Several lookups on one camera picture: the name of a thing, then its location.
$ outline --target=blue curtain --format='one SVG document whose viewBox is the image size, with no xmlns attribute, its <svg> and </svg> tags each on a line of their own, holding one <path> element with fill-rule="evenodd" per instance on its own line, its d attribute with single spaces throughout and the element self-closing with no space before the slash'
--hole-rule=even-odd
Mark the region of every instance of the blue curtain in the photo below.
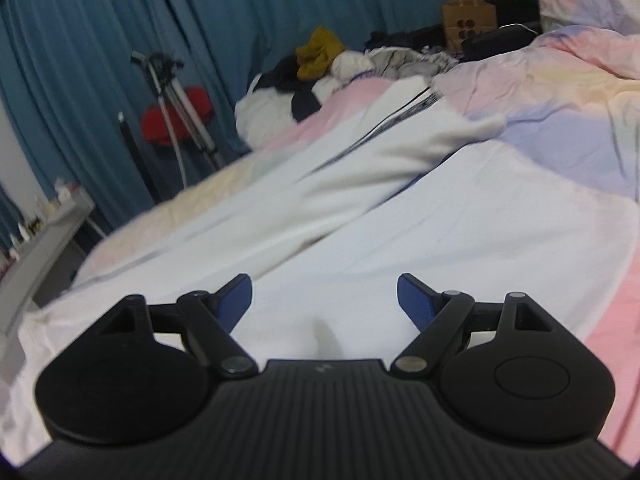
<svg viewBox="0 0 640 480">
<path fill-rule="evenodd" d="M 235 102 L 256 73 L 305 44 L 318 25 L 361 50 L 372 30 L 415 30 L 441 22 L 446 1 L 170 0 L 236 150 L 244 145 L 235 134 Z"/>
<path fill-rule="evenodd" d="M 169 52 L 186 63 L 183 84 L 202 85 L 164 0 L 0 0 L 0 96 L 27 159 L 49 196 L 58 176 L 85 186 L 113 228 L 153 205 L 120 136 L 119 111 L 162 195 L 181 188 L 173 150 L 142 139 L 154 96 L 129 63 L 132 50 Z M 215 124 L 212 136 L 222 142 Z M 194 184 L 210 170 L 184 151 Z"/>
<path fill-rule="evenodd" d="M 22 222 L 22 214 L 0 185 L 0 249 L 3 246 L 5 249 L 11 247 L 11 233 L 20 235 L 18 222 Z"/>
</svg>

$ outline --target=pile of clothes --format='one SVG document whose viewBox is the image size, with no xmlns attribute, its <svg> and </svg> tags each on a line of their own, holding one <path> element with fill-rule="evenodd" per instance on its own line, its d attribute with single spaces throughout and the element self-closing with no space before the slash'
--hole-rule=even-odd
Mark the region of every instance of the pile of clothes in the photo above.
<svg viewBox="0 0 640 480">
<path fill-rule="evenodd" d="M 331 95 L 354 80 L 400 79 L 420 75 L 430 80 L 458 63 L 446 52 L 418 52 L 382 46 L 348 50 L 330 30 L 318 27 L 308 44 L 258 74 L 236 103 L 236 127 L 253 150 L 259 150 L 295 124 L 316 113 Z"/>
</svg>

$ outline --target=bottle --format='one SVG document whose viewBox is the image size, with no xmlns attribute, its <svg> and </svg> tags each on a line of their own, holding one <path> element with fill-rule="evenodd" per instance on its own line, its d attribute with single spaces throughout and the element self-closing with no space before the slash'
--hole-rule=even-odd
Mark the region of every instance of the bottle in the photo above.
<svg viewBox="0 0 640 480">
<path fill-rule="evenodd" d="M 18 240 L 18 237 L 13 233 L 9 235 L 9 238 L 11 238 L 11 243 L 14 245 L 14 248 L 17 250 L 21 245 L 20 240 Z"/>
<path fill-rule="evenodd" d="M 58 200 L 61 204 L 65 203 L 71 198 L 71 191 L 69 190 L 69 187 L 66 184 L 64 178 L 59 176 L 53 184 L 53 189 L 56 190 L 56 193 L 58 194 Z"/>
<path fill-rule="evenodd" d="M 20 234 L 22 235 L 22 239 L 25 242 L 28 242 L 29 240 L 31 240 L 31 235 L 29 234 L 29 230 L 21 223 L 18 224 L 18 231 L 20 231 Z"/>
<path fill-rule="evenodd" d="M 39 196 L 36 196 L 36 211 L 38 213 L 37 216 L 46 218 L 47 217 L 47 205 L 40 199 Z"/>
</svg>

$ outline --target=red cloth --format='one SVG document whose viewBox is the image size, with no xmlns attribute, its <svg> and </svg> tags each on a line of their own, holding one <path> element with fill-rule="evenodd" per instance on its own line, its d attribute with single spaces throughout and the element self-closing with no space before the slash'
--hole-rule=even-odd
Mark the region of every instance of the red cloth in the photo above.
<svg viewBox="0 0 640 480">
<path fill-rule="evenodd" d="M 196 86 L 185 89 L 185 92 L 189 97 L 189 101 L 191 101 L 191 104 L 202 119 L 202 122 L 207 123 L 207 121 L 213 117 L 214 111 L 213 105 L 211 104 L 209 96 L 205 92 L 204 88 Z M 174 106 L 168 104 L 166 109 L 169 112 L 169 118 L 171 119 L 171 124 L 174 126 L 175 136 L 177 137 L 178 142 L 189 140 L 189 132 L 187 131 L 186 126 L 184 126 L 184 123 L 180 120 L 180 116 L 178 115 L 178 112 L 175 111 Z M 144 117 L 142 117 L 142 121 L 140 122 L 140 127 L 142 128 L 142 134 L 145 137 L 146 142 L 152 142 L 160 146 L 171 145 L 171 137 L 169 136 L 166 124 L 164 124 L 162 110 L 160 110 L 159 106 L 153 106 L 146 111 Z"/>
</svg>

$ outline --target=ribbed black surface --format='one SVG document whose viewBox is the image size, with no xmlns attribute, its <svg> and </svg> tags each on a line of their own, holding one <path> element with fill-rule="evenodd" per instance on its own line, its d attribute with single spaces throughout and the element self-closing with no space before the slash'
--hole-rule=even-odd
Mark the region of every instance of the ribbed black surface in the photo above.
<svg viewBox="0 0 640 480">
<path fill-rule="evenodd" d="M 171 436 L 121 449 L 58 441 L 21 472 L 33 480 L 618 480 L 628 467 L 593 441 L 527 450 L 483 440 L 425 383 L 395 380 L 377 361 L 280 361 L 225 383 Z"/>
</svg>

